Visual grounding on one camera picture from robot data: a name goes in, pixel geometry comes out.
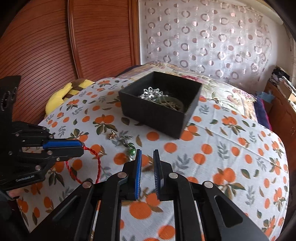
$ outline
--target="red string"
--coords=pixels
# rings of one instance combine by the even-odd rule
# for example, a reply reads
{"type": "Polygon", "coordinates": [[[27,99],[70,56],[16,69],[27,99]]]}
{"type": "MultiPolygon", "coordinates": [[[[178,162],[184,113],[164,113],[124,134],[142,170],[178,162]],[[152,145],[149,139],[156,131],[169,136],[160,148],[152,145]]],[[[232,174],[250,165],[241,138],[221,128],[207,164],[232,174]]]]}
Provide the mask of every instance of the red string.
{"type": "MultiPolygon", "coordinates": [[[[86,146],[83,146],[83,149],[84,149],[84,150],[87,150],[87,151],[90,151],[90,152],[93,153],[93,154],[97,157],[97,159],[98,159],[98,175],[97,175],[97,177],[96,177],[96,183],[98,183],[99,180],[100,180],[100,176],[101,176],[101,160],[100,160],[100,157],[99,157],[98,153],[97,153],[95,150],[91,149],[91,148],[88,148],[88,147],[86,147],[86,146]]],[[[80,184],[82,184],[83,182],[82,182],[81,180],[79,180],[79,179],[77,178],[77,176],[75,176],[75,175],[73,174],[73,172],[71,171],[71,169],[70,169],[70,167],[69,167],[69,164],[68,164],[68,161],[66,161],[66,167],[67,167],[67,169],[68,169],[68,171],[69,171],[69,173],[70,173],[70,176],[75,177],[75,180],[76,180],[77,182],[79,182],[80,184]]]]}

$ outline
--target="purple fabric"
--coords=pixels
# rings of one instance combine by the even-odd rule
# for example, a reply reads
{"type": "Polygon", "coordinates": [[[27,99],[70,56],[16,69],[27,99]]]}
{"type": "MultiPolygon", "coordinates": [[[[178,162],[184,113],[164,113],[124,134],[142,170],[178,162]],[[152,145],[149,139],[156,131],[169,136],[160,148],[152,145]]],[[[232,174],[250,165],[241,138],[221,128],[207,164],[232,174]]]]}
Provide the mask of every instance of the purple fabric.
{"type": "Polygon", "coordinates": [[[268,120],[268,115],[264,109],[263,100],[259,97],[255,97],[257,99],[256,102],[254,102],[254,108],[257,116],[258,123],[262,126],[265,126],[269,130],[271,130],[271,125],[268,120]]]}

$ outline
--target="jewelry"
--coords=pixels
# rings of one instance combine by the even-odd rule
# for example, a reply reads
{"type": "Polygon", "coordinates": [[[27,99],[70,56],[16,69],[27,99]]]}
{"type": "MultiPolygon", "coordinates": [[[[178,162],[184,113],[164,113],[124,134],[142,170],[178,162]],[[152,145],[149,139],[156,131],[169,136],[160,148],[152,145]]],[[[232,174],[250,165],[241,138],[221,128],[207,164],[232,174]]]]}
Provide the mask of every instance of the jewelry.
{"type": "Polygon", "coordinates": [[[116,139],[116,138],[117,138],[117,134],[115,133],[114,130],[111,130],[111,134],[109,135],[109,139],[113,140],[113,139],[116,139]]]}
{"type": "Polygon", "coordinates": [[[128,161],[133,160],[133,156],[136,154],[136,147],[132,142],[129,142],[128,140],[132,139],[132,136],[128,135],[123,135],[123,131],[119,133],[119,136],[111,130],[111,134],[109,134],[109,139],[112,141],[112,143],[115,146],[120,146],[123,145],[127,149],[127,156],[128,156],[128,161]]]}
{"type": "Polygon", "coordinates": [[[139,97],[145,100],[151,100],[152,98],[155,98],[155,97],[167,96],[163,94],[163,91],[160,91],[159,89],[154,90],[152,89],[152,87],[149,87],[148,89],[144,89],[143,91],[144,93],[141,94],[139,97]]]}
{"type": "Polygon", "coordinates": [[[143,92],[144,93],[139,96],[141,99],[157,103],[173,110],[184,111],[184,105],[181,101],[168,95],[164,95],[163,91],[160,91],[159,89],[154,90],[152,87],[149,87],[148,89],[144,89],[143,92]]]}

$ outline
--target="sheer curtain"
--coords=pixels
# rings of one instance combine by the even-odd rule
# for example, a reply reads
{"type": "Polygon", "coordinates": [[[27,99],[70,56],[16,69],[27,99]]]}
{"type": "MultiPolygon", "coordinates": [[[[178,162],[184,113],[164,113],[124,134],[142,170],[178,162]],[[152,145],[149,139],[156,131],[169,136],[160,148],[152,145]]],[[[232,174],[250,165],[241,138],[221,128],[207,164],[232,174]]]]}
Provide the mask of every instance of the sheer curtain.
{"type": "Polygon", "coordinates": [[[216,0],[140,2],[142,52],[246,91],[256,89],[271,50],[260,13],[216,0]]]}

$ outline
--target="floral blanket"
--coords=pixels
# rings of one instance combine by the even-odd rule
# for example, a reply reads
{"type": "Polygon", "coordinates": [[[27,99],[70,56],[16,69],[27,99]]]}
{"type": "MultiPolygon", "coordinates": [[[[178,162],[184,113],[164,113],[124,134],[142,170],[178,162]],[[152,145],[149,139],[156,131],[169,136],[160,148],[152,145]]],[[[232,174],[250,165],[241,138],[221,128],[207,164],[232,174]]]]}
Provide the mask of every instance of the floral blanket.
{"type": "MultiPolygon", "coordinates": [[[[289,175],[284,146],[276,134],[215,100],[201,97],[180,139],[173,139],[123,116],[118,91],[133,80],[107,78],[69,99],[40,125],[55,138],[79,139],[101,157],[100,182],[122,170],[127,149],[125,135],[142,150],[140,198],[124,202],[120,240],[175,240],[172,202],[159,202],[155,194],[152,155],[172,164],[191,182],[214,182],[274,241],[286,215],[289,175]],[[118,137],[109,140],[114,130],[118,137]]],[[[57,162],[42,183],[25,189],[18,199],[30,231],[78,185],[77,180],[98,174],[97,160],[85,151],[80,158],[57,162]]]]}

